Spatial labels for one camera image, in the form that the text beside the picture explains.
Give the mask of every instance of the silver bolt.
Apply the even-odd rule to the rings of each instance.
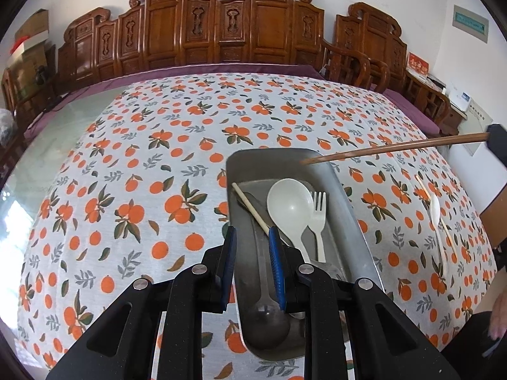
[[[134,289],[143,290],[148,287],[148,280],[146,279],[137,279],[134,283],[132,283]]]
[[[357,283],[363,290],[369,290],[373,287],[373,282],[370,279],[361,279]]]
[[[315,269],[310,264],[301,264],[299,266],[299,271],[302,274],[312,274]]]
[[[208,271],[208,268],[203,264],[196,264],[192,267],[192,273],[194,274],[204,274]]]

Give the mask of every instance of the chopstick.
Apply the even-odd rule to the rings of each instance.
[[[430,198],[429,192],[428,192],[427,188],[424,186],[424,183],[422,182],[422,179],[419,178],[419,176],[417,174],[414,177],[419,182],[419,184],[421,185],[421,188],[424,190],[424,192],[426,193],[426,195],[428,196],[428,198]],[[447,225],[445,224],[445,221],[444,221],[444,219],[442,217],[440,217],[440,222],[442,223],[442,226],[444,227],[446,236],[448,237],[449,241],[451,242],[452,252],[456,256],[456,258],[458,258],[458,253],[456,253],[456,249],[454,248],[454,242],[452,240],[451,234],[449,233],[449,230],[447,230]]]
[[[405,143],[389,144],[386,146],[361,148],[359,150],[346,151],[343,153],[335,153],[332,155],[323,155],[319,157],[306,158],[301,160],[301,164],[315,164],[318,162],[332,162],[335,160],[344,160],[346,158],[363,157],[365,155],[379,155],[382,153],[416,150],[425,147],[448,146],[452,144],[478,143],[487,141],[489,133],[464,134],[462,136],[438,137],[434,139],[407,141]]]
[[[254,219],[257,221],[257,223],[259,223],[260,228],[262,228],[264,233],[266,233],[266,235],[269,236],[268,225],[264,222],[264,220],[259,215],[257,210],[252,206],[252,204],[248,200],[247,196],[243,193],[243,191],[241,191],[241,188],[239,188],[239,186],[236,183],[232,183],[231,186],[232,186],[232,188],[234,188],[234,191],[236,191],[236,193],[239,195],[239,198],[245,204],[245,206],[248,208],[248,211],[250,211],[250,213],[252,214]]]

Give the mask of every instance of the small white spoon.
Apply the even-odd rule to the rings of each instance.
[[[301,235],[310,222],[313,199],[310,191],[299,181],[285,178],[277,181],[268,193],[268,213],[278,228],[301,251],[305,263],[310,263]]]
[[[440,257],[442,258],[442,268],[444,277],[447,276],[447,259],[445,257],[444,243],[440,237],[439,224],[440,224],[440,201],[438,197],[431,193],[429,196],[429,215],[432,218],[433,227],[437,233],[437,242],[440,250]]]

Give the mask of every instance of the gray rectangular container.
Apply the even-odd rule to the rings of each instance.
[[[264,207],[269,189],[283,178],[301,181],[310,191],[325,191],[328,194],[328,206],[322,236],[326,261],[340,269],[347,281],[354,282],[358,278],[367,277],[382,288],[368,245],[333,166],[329,163],[310,166],[300,164],[305,158],[319,155],[316,151],[301,148],[267,148],[238,151],[227,159],[229,217],[238,236],[234,279],[240,327],[245,310],[259,299],[260,280],[252,216],[239,205],[232,183],[237,183],[243,191],[250,192]],[[260,228],[257,229],[257,236],[260,243],[267,244],[268,239]],[[310,258],[315,259],[315,235],[308,228],[302,235],[302,241]],[[269,272],[268,279],[270,295],[276,299],[272,274]],[[245,344],[255,355],[265,360],[287,360],[303,356],[302,322],[292,318],[287,339],[274,349],[256,350],[247,341]]]

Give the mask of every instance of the tablecloth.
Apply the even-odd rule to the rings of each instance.
[[[88,127],[41,203],[19,289],[23,344],[52,368],[136,278],[174,278],[220,245],[234,151],[332,153],[421,138],[384,96],[311,78],[201,74],[131,85]],[[458,178],[433,148],[333,166],[386,292],[443,348],[496,272]],[[451,228],[446,276],[417,173]],[[233,305],[203,317],[203,354],[204,378],[303,375],[302,359],[266,362],[247,351]]]

